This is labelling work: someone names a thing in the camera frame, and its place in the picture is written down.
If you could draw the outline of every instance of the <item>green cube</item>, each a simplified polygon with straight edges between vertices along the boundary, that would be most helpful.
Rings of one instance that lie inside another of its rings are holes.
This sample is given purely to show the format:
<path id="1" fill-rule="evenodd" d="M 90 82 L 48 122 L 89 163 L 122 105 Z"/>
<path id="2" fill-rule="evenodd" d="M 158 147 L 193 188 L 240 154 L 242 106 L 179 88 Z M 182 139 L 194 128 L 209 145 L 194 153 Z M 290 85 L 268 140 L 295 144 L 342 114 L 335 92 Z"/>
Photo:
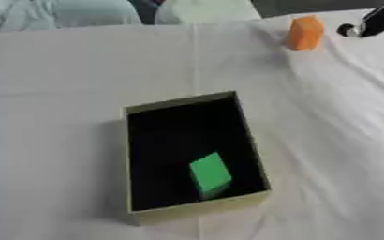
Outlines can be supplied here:
<path id="1" fill-rule="evenodd" d="M 208 200 L 229 186 L 231 175 L 218 153 L 212 153 L 189 164 L 199 195 Z"/>

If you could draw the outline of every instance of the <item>foam block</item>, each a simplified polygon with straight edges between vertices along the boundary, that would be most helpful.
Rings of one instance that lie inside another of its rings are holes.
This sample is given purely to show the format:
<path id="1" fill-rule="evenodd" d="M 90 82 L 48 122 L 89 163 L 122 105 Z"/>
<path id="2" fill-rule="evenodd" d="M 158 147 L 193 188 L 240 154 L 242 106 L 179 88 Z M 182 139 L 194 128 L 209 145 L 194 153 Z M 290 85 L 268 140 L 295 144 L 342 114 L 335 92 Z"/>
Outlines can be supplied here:
<path id="1" fill-rule="evenodd" d="M 288 47 L 292 50 L 312 50 L 322 37 L 323 24 L 316 16 L 294 19 L 288 33 Z"/>
<path id="2" fill-rule="evenodd" d="M 203 200 L 221 194 L 231 182 L 231 175 L 217 153 L 190 163 L 192 178 Z"/>

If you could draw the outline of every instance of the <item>white tablecloth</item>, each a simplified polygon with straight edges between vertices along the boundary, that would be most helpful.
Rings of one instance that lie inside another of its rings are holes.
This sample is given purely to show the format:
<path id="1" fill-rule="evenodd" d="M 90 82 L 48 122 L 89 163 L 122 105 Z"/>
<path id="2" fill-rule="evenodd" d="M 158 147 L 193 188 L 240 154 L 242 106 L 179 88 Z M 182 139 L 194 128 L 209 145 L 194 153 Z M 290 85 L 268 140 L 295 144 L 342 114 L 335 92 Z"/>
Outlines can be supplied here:
<path id="1" fill-rule="evenodd" d="M 282 46 L 291 17 L 0 34 L 0 240 L 384 239 L 384 34 Z M 133 227 L 100 207 L 125 105 L 237 90 L 273 194 Z"/>

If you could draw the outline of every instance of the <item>cardboard box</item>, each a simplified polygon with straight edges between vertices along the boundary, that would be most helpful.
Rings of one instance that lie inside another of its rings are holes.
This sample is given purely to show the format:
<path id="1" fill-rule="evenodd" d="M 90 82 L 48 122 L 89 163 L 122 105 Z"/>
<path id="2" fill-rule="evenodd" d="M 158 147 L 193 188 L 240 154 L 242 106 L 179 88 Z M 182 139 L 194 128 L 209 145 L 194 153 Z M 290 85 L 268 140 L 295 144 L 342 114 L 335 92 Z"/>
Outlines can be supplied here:
<path id="1" fill-rule="evenodd" d="M 125 108 L 128 214 L 139 224 L 258 205 L 271 191 L 235 92 Z M 199 198 L 189 163 L 217 152 L 232 181 Z"/>

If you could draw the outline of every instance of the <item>blue fabric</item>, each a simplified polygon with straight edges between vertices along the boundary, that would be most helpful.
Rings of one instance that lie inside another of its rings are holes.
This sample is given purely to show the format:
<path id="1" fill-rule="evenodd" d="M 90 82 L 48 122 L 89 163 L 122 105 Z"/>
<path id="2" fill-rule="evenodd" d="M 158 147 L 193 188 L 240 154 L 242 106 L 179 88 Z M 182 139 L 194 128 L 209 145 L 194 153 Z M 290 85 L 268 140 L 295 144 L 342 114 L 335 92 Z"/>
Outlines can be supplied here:
<path id="1" fill-rule="evenodd" d="M 0 0 L 0 32 L 137 23 L 127 0 Z"/>

